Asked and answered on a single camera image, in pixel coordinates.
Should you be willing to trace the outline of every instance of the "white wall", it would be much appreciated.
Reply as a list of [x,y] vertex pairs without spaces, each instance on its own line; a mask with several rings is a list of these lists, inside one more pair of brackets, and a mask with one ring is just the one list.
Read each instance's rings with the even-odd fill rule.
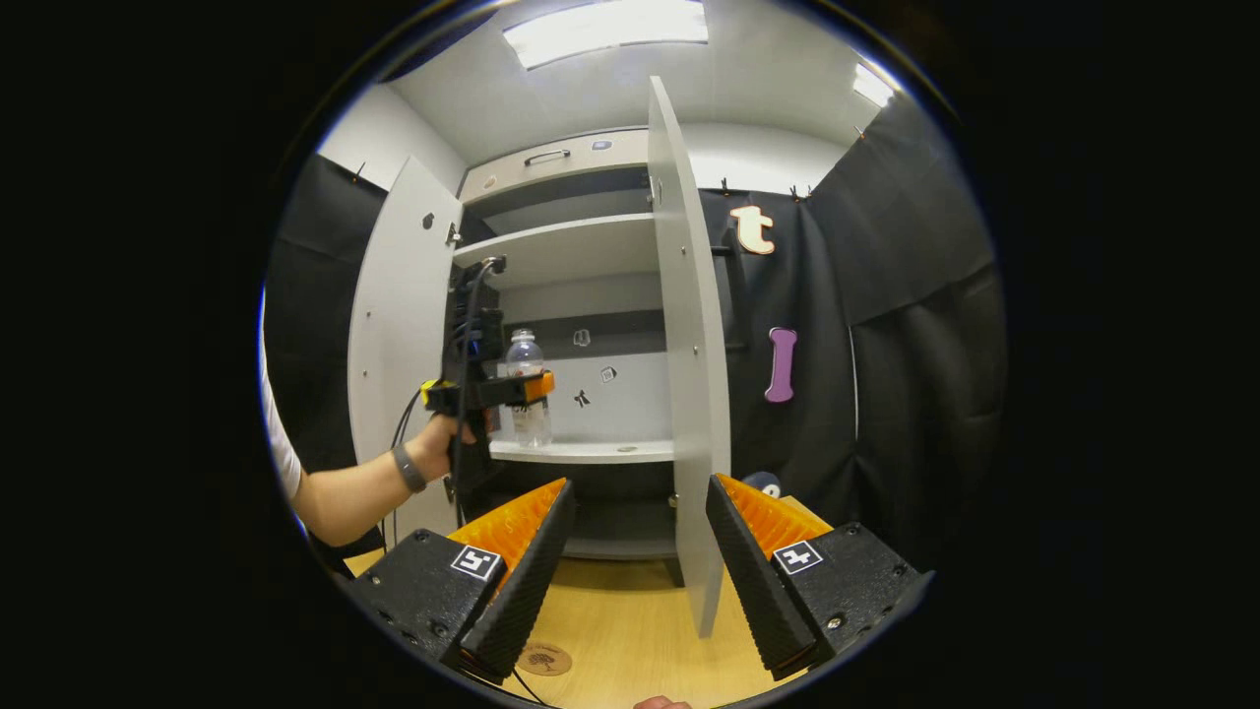
[[735,123],[683,123],[697,186],[801,195],[818,186],[845,147],[786,130]]
[[354,103],[324,139],[319,154],[358,171],[368,181],[392,189],[408,155],[451,190],[459,189],[467,164],[391,86],[377,84]]

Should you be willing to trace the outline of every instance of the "wristband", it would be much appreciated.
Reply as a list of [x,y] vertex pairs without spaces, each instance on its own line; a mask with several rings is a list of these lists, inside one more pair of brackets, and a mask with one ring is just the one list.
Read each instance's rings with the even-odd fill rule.
[[412,462],[411,456],[407,455],[407,450],[402,443],[394,447],[394,463],[398,463],[398,472],[402,474],[403,482],[413,492],[422,492],[428,484],[425,482],[425,477],[420,475],[420,468]]

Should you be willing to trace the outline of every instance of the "plastic bottle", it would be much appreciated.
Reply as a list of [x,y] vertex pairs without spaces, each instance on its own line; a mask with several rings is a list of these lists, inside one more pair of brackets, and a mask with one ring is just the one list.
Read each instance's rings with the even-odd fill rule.
[[[512,346],[503,359],[508,377],[536,375],[543,372],[543,349],[534,341],[534,331],[512,331]],[[543,399],[528,408],[513,408],[512,426],[522,448],[541,448],[551,443],[551,412]]]

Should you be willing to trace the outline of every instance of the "black curtain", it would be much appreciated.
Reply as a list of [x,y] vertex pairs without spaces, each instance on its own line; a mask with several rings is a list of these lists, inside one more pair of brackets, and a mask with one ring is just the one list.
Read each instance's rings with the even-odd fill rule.
[[[774,253],[740,254],[752,336],[727,354],[732,475],[775,474],[925,568],[988,467],[1005,384],[1000,282],[966,184],[927,116],[893,99],[806,199],[701,193],[714,244],[736,207],[775,222]],[[730,334],[740,298],[717,272]],[[785,404],[764,395],[772,326],[798,332]]]
[[[267,271],[267,370],[276,409],[307,474],[357,463],[346,399],[350,311],[363,252],[386,190],[314,155],[281,219]],[[311,538],[321,559],[349,576],[341,559],[382,547],[373,528],[333,549]]]

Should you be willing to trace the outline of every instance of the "fluorescent light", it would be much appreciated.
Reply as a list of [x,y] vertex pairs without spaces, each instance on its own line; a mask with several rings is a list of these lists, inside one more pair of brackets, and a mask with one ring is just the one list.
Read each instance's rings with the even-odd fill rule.
[[866,96],[881,108],[888,105],[888,98],[892,98],[892,87],[862,64],[858,64],[858,73],[853,78],[853,91]]
[[649,42],[708,42],[704,6],[693,0],[614,0],[551,13],[503,30],[520,63],[547,62]]

